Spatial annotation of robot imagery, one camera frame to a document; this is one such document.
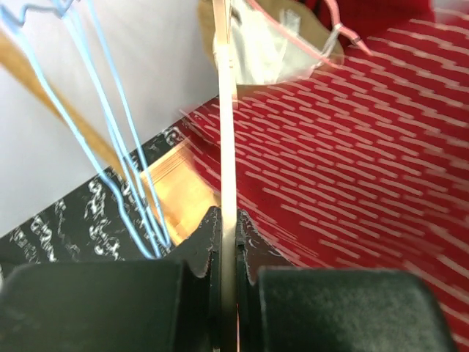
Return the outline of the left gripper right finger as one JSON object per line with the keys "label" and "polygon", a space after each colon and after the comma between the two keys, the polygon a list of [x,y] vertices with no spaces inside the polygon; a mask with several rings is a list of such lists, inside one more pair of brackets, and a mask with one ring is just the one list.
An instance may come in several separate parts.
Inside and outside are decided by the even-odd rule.
{"label": "left gripper right finger", "polygon": [[417,276],[390,269],[299,268],[237,214],[242,351],[455,351]]}

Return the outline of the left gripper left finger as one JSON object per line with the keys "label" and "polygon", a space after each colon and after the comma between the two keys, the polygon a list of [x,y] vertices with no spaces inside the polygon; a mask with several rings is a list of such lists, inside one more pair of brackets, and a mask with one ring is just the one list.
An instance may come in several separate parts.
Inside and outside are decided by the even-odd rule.
{"label": "left gripper left finger", "polygon": [[3,351],[216,351],[221,211],[159,260],[25,264],[1,289]]}

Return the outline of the light blue wire hanger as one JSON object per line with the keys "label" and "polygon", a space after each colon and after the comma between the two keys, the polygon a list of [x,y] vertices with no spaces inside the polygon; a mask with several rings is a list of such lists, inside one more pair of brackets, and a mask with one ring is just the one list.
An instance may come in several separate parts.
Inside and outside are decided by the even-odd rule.
{"label": "light blue wire hanger", "polygon": [[[29,64],[32,66],[33,71],[40,82],[41,87],[46,91],[47,96],[51,99],[53,106],[57,109],[57,111],[59,111],[60,116],[64,118],[62,121],[67,125],[67,127],[73,133],[77,142],[80,144],[81,149],[85,152],[87,158],[89,159],[89,161],[95,168],[100,179],[113,192],[116,199],[120,199],[121,193],[119,189],[117,188],[117,186],[114,185],[114,182],[106,176],[105,171],[100,167],[97,161],[101,157],[96,152],[92,151],[90,147],[90,143],[84,140],[84,137],[82,136],[81,132],[79,132],[77,125],[72,121],[70,114],[66,112],[62,103],[59,102],[59,99],[56,95],[58,91],[54,89],[53,85],[48,82],[47,78],[45,77],[45,74],[43,73],[43,70],[40,67],[37,57],[35,56],[33,52],[32,47],[30,46],[30,44],[28,43],[28,40],[26,39],[26,37],[24,36],[22,32],[22,28],[26,24],[26,16],[30,12],[52,14],[58,19],[61,19],[61,16],[58,10],[55,8],[55,6],[52,5],[52,2],[48,6],[41,6],[38,4],[29,3],[29,4],[24,4],[19,9],[18,13],[13,13],[5,5],[2,5],[1,6],[1,22],[13,34],[14,40],[12,41],[14,42],[14,44],[17,45],[17,47],[21,50],[21,52],[25,55],[25,57],[29,61]],[[125,210],[123,208],[120,208],[119,214],[121,216],[121,219],[124,221],[129,234],[131,235],[130,230],[132,228],[134,229],[134,227],[131,225],[130,220],[128,220]],[[157,218],[158,221],[162,221],[164,224],[166,224],[162,210],[161,210],[161,214],[157,215],[155,218]]]}

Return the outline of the red polka dot garment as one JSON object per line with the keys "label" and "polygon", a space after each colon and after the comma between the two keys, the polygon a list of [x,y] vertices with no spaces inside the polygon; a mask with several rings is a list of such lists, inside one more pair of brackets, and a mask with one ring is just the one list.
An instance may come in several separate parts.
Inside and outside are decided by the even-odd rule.
{"label": "red polka dot garment", "polygon": [[403,268],[468,349],[468,17],[412,19],[344,68],[244,98],[237,202],[294,264]]}

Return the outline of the beige wooden hanger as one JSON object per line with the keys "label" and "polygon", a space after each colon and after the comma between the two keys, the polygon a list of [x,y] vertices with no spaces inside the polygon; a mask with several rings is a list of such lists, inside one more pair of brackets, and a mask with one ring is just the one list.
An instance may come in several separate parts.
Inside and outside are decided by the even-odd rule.
{"label": "beige wooden hanger", "polygon": [[230,66],[230,2],[214,1],[215,51],[221,142],[221,350],[237,350],[236,223],[237,192],[233,100],[236,83]]}

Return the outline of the tan and white garment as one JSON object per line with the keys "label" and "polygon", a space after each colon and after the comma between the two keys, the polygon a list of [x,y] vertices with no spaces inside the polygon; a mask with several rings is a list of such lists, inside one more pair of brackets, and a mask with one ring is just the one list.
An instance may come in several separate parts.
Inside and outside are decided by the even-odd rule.
{"label": "tan and white garment", "polygon": [[[289,11],[281,23],[298,32],[300,17]],[[308,78],[316,67],[330,67],[317,66],[316,59],[275,30],[248,1],[232,2],[230,49],[236,83],[242,87]],[[344,50],[333,61],[341,65],[344,62]]]}

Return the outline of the pink wire hanger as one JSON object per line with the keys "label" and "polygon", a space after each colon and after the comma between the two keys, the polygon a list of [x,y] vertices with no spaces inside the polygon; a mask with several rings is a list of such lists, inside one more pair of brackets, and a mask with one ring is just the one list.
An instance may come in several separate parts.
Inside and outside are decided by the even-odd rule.
{"label": "pink wire hanger", "polygon": [[[248,4],[254,10],[262,13],[275,30],[284,35],[303,52],[316,59],[317,66],[337,66],[333,59],[343,54],[339,36],[346,37],[362,52],[369,56],[372,55],[372,51],[358,33],[343,24],[337,1],[325,2],[330,13],[331,30],[326,29],[313,11],[299,1],[249,1]],[[287,26],[281,23],[287,17],[289,11],[300,17],[298,32],[288,29]]]}

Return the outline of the blue hanger of lemon skirt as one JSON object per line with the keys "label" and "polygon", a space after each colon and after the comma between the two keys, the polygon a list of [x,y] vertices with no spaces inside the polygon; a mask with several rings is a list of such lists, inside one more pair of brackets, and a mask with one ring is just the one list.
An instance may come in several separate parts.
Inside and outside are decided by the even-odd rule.
{"label": "blue hanger of lemon skirt", "polygon": [[85,1],[85,8],[91,17],[92,31],[95,32],[100,44],[103,58],[108,65],[109,73],[114,80],[116,93],[120,103],[113,104],[108,98],[105,90],[105,83],[98,73],[97,64],[92,54],[92,46],[89,44],[88,36],[82,23],[81,16],[73,1],[53,1],[52,5],[58,10],[61,19],[72,37],[85,67],[92,80],[111,137],[111,144],[122,167],[124,177],[128,180],[130,192],[135,201],[136,210],[141,217],[141,222],[149,238],[150,247],[147,247],[140,235],[131,229],[130,233],[141,253],[149,259],[156,259],[162,256],[162,250],[171,247],[166,225],[155,218],[161,214],[158,197],[154,188],[145,182],[150,180],[149,172],[140,172],[140,167],[147,167],[148,163],[144,155],[143,147],[139,140],[136,127],[133,124],[132,114],[128,105],[125,91],[117,67],[111,55],[103,29],[99,23],[96,9],[91,1]]}

